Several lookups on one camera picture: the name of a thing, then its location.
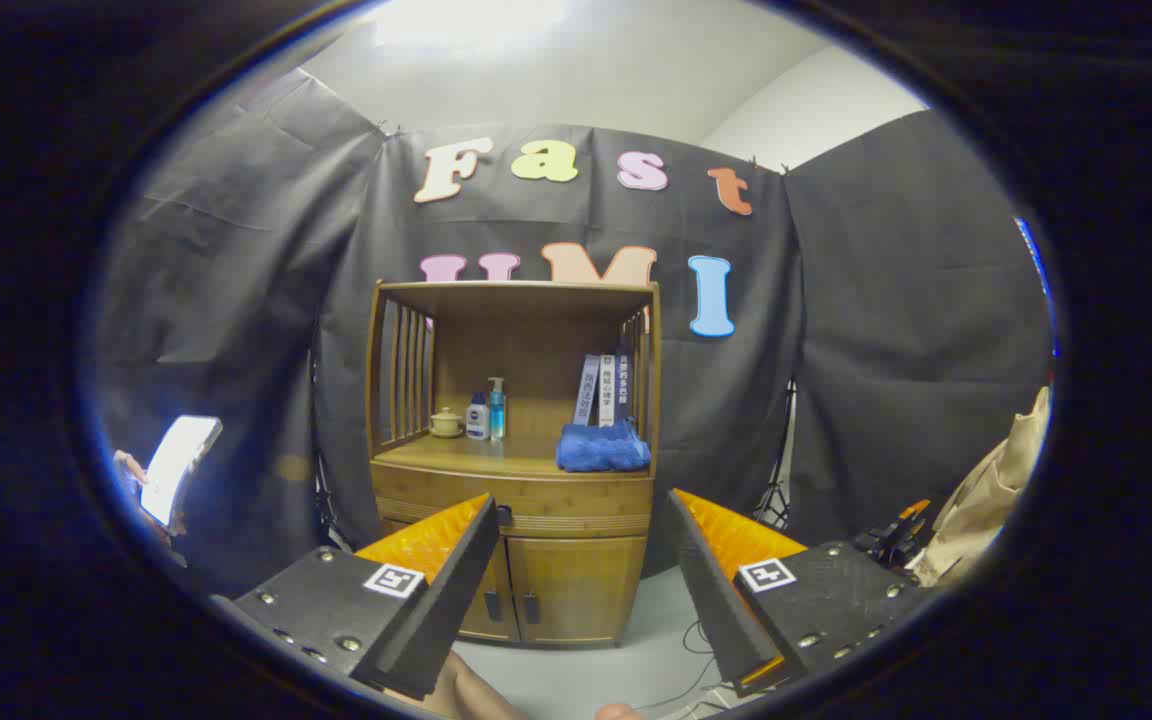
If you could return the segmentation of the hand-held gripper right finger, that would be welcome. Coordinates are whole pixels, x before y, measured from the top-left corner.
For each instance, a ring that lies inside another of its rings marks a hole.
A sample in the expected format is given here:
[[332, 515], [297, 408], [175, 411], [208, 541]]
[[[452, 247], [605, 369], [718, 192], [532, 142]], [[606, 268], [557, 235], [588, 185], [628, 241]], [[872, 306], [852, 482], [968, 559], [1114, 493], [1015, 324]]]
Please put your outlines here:
[[740, 696], [831, 669], [934, 596], [850, 541], [808, 547], [682, 488], [666, 518], [719, 676]]

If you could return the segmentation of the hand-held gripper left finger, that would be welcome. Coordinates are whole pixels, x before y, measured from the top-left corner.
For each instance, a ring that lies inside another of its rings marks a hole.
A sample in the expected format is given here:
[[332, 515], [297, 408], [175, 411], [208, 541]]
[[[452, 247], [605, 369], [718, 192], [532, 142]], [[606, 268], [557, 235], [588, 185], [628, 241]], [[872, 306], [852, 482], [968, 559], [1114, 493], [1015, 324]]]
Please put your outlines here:
[[308, 551], [211, 606], [324, 685], [420, 697], [435, 688], [498, 539], [497, 502], [483, 493], [357, 552]]

